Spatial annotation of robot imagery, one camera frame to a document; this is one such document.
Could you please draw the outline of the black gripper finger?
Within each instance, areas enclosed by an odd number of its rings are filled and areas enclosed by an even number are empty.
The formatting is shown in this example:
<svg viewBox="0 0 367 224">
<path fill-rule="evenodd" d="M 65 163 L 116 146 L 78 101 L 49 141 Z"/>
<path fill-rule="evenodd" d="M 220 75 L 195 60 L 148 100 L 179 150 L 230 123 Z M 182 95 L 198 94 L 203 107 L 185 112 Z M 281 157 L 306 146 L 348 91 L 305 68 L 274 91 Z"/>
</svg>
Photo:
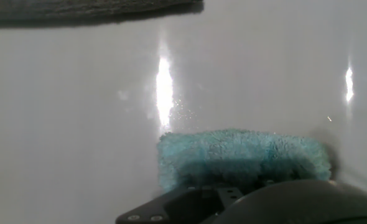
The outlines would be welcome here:
<svg viewBox="0 0 367 224">
<path fill-rule="evenodd" d="M 242 196 L 224 185 L 180 187 L 120 215 L 115 223 L 212 224 Z"/>
</svg>

